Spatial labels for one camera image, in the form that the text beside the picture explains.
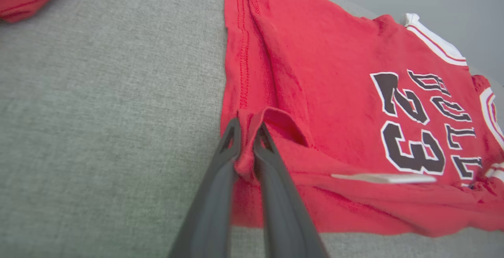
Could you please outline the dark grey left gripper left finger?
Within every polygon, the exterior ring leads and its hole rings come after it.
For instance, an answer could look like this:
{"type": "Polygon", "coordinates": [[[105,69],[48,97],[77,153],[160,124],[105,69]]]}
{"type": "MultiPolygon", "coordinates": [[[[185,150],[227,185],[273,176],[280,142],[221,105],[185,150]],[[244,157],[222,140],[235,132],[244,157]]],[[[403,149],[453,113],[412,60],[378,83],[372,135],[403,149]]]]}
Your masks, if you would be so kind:
{"type": "Polygon", "coordinates": [[[169,258],[229,258],[234,164],[241,154],[241,126],[229,121],[169,258]]]}

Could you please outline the red basketball jersey number 23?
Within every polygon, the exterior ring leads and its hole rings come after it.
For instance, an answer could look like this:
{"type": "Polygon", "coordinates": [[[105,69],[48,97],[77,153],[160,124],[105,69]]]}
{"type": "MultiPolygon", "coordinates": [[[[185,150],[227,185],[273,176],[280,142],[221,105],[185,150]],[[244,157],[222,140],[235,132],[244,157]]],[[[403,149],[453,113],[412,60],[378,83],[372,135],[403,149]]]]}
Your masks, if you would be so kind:
{"type": "Polygon", "coordinates": [[[504,133],[490,82],[407,14],[328,0],[224,0],[221,128],[238,117],[232,223],[263,225],[265,123],[320,232],[504,232],[504,133]]]}

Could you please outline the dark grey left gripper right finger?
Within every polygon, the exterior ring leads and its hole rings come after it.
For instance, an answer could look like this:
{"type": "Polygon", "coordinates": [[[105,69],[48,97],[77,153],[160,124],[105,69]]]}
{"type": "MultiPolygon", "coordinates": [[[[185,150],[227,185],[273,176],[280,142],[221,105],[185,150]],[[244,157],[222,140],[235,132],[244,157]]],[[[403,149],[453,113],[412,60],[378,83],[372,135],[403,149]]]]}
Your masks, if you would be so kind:
{"type": "Polygon", "coordinates": [[[265,123],[253,143],[266,258],[329,258],[265,123]]]}

